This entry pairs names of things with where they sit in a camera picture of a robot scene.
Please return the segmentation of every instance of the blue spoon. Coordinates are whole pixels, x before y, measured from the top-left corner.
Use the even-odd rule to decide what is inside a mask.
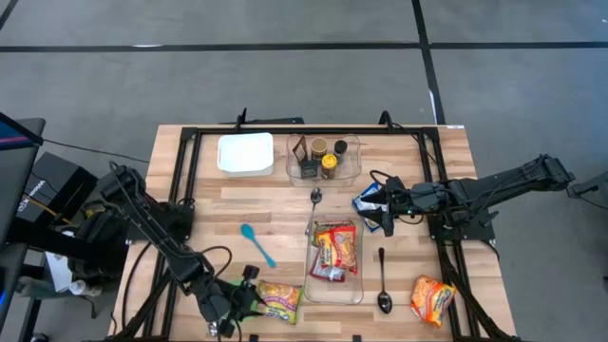
[[[270,268],[276,267],[275,261],[266,252],[264,252],[264,249],[262,248],[262,246],[260,246],[259,243],[257,242],[256,233],[254,233],[254,228],[252,226],[250,226],[247,223],[243,223],[240,226],[240,233],[243,234],[244,237],[250,239],[255,244],[255,246],[258,248],[258,250],[266,258],[266,262],[268,262],[268,266],[270,266]]]

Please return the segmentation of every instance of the black monitor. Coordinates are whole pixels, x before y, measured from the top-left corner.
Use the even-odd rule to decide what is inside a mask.
[[[42,137],[35,135],[15,120],[0,112],[0,151],[41,145]]]

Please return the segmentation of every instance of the clear plastic bin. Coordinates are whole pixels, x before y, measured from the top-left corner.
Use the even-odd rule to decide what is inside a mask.
[[[357,257],[358,272],[356,275],[350,271],[344,273],[344,282],[319,279],[310,275],[316,259],[316,247],[311,242],[314,232],[311,232],[306,252],[306,278],[304,280],[304,295],[315,303],[325,304],[359,304],[363,300],[363,222],[356,215],[327,215],[319,214],[313,217],[314,221],[341,221],[349,219],[356,226],[355,253]]]
[[[302,179],[301,169],[298,159],[294,154],[294,147],[300,140],[301,135],[293,134],[287,138],[287,175],[293,186],[302,187],[336,187],[336,186],[351,186],[354,180],[361,174],[361,144],[359,138],[353,134],[345,136],[305,136],[307,144],[307,153],[311,157],[311,143],[314,138],[323,138],[328,144],[328,153],[333,153],[333,145],[335,142],[345,141],[349,147],[346,153],[342,156],[342,162],[335,169],[335,174],[332,179],[323,179],[321,177],[321,165],[317,167],[316,178]]]

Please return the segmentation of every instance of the wooden table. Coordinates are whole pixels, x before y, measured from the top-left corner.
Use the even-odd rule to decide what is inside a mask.
[[[159,127],[146,177],[147,191],[157,200],[167,200],[181,128],[180,125]],[[465,130],[461,127],[440,126],[439,132],[448,176],[475,178],[475,166]],[[306,239],[303,233],[312,207],[311,189],[292,187],[290,184],[285,173],[286,138],[274,136],[273,175],[227,179],[217,167],[219,136],[204,136],[194,191],[196,222],[189,245],[194,250],[213,245],[231,248],[234,253],[233,262],[222,275],[226,280],[240,278],[243,267],[254,264],[260,268],[258,279],[289,284],[304,282]],[[424,181],[418,144],[413,138],[406,135],[379,135],[359,136],[359,139],[363,172],[352,187],[324,188],[323,200],[316,206],[317,213],[352,213],[351,200],[370,185],[369,172],[372,169],[398,175],[407,187]],[[186,183],[187,170],[186,162],[180,182],[180,196]],[[433,178],[439,179],[436,170]],[[243,222],[251,223],[256,229],[259,242],[277,262],[275,269],[270,269],[254,244],[240,235],[239,227]],[[514,334],[515,328],[496,256],[479,241],[465,241],[463,245],[472,292],[498,326],[506,333]],[[128,252],[114,310],[114,316],[119,322],[126,277],[143,246],[144,243],[134,244]],[[393,309],[388,315],[381,313],[376,305],[376,297],[381,289],[377,252],[379,247],[384,247],[387,254],[387,291],[393,300]],[[148,296],[156,257],[156,249],[150,248],[135,272],[128,294],[128,318]],[[225,252],[222,251],[209,253],[207,257],[218,267],[226,261]],[[364,340],[451,339],[447,317],[444,326],[436,329],[419,321],[409,308],[410,292],[416,277],[424,274],[441,279],[437,249],[428,236],[425,221],[418,225],[406,225],[396,220],[393,237],[384,237],[382,231],[372,234],[366,230],[363,259],[359,263],[363,267],[365,290],[361,304],[319,305],[303,298],[296,325],[266,317],[246,320],[241,324],[243,339],[247,340],[249,333],[259,334],[260,340],[352,340],[354,334],[361,334]],[[458,295],[456,302],[463,334],[468,334],[464,303]],[[164,303],[163,297],[156,314],[155,334],[161,330]],[[192,295],[186,297],[181,292],[178,293],[170,339],[214,340],[208,334],[207,325],[200,316]]]

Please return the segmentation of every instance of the silver spoon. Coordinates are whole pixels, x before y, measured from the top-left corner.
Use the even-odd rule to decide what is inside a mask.
[[[384,248],[380,247],[378,249],[378,255],[380,256],[380,272],[382,275],[382,292],[378,294],[378,306],[383,313],[388,314],[392,310],[392,299],[384,290]]]
[[[316,204],[319,203],[322,199],[323,199],[323,194],[321,193],[321,189],[319,189],[319,188],[313,189],[313,191],[311,192],[311,202],[313,203],[313,210],[311,212],[311,217],[308,219],[308,225],[306,226],[306,233],[304,233],[306,236],[308,236],[311,233],[311,226],[313,225],[314,208],[315,208]]]

